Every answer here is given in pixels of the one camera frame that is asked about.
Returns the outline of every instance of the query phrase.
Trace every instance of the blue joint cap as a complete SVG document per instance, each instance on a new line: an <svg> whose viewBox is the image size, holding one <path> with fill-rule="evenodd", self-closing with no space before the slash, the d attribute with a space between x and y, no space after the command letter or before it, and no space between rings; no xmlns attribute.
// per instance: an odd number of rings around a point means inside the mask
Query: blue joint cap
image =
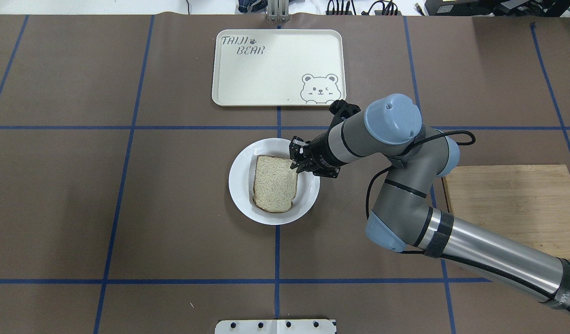
<svg viewBox="0 0 570 334"><path fill-rule="evenodd" d="M369 104L363 121L367 131L378 141L400 145L419 134L423 117L410 97L392 94Z"/></svg>
<svg viewBox="0 0 570 334"><path fill-rule="evenodd" d="M369 240L377 245L395 252L402 252L406 249L406 243L402 241L378 216L372 211L367 220L365 234Z"/></svg>
<svg viewBox="0 0 570 334"><path fill-rule="evenodd" d="M458 148L458 144L450 137L445 138L448 142L448 162L446 163L446 167L437 174L438 177L444 177L450 174L452 169L458 165L458 161L460 161L460 148Z"/></svg>

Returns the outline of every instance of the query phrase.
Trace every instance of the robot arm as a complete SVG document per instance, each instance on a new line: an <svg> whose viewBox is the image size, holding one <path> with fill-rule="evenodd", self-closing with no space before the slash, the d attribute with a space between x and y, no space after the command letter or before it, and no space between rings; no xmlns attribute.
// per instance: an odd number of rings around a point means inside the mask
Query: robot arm
<svg viewBox="0 0 570 334"><path fill-rule="evenodd" d="M494 281L528 292L539 302L570 312L570 262L491 233L429 207L435 177L450 173L460 152L447 134L423 124L412 100L393 94L361 111L336 101L328 131L312 141L298 137L289 150L292 169L336 178L342 165L384 154L392 163L365 232L374 243L403 252L407 245L434 258L459 262Z"/></svg>

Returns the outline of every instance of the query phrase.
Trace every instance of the round plate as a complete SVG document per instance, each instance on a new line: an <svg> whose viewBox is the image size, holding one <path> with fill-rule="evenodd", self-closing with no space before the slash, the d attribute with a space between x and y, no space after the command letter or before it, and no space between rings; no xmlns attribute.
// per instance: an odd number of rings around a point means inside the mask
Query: round plate
<svg viewBox="0 0 570 334"><path fill-rule="evenodd" d="M320 178L309 172L297 176L297 195L293 199L291 210L283 213L270 213L257 207L254 194L256 159L259 155L289 158L287 139L268 138L259 140L244 148L238 154L229 171L229 192L236 207L248 218L266 225L282 225L301 218L310 210L320 190Z"/></svg>

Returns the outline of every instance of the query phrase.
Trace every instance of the white label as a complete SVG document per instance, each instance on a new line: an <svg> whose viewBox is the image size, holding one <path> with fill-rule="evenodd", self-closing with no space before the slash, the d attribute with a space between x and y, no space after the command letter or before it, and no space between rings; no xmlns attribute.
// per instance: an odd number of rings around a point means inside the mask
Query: white label
<svg viewBox="0 0 570 334"><path fill-rule="evenodd" d="M437 13L449 13L452 8L454 8L454 5L439 6Z"/></svg>

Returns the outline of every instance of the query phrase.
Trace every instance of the white plate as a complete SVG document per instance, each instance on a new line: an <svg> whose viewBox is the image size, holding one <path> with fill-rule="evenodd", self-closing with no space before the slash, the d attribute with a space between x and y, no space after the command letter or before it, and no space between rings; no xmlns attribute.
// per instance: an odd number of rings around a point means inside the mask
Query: white plate
<svg viewBox="0 0 570 334"><path fill-rule="evenodd" d="M212 99L220 106L328 106L346 97L334 30L231 29L215 40Z"/></svg>
<svg viewBox="0 0 570 334"><path fill-rule="evenodd" d="M269 213L257 207L254 194L256 159L259 155L289 158L287 139L268 138L259 140L244 148L238 154L229 171L229 192L236 207L248 218L266 225L282 225L301 218L310 210L320 190L320 178L309 172L302 172L297 177L297 195L293 199L291 210L283 213Z"/></svg>

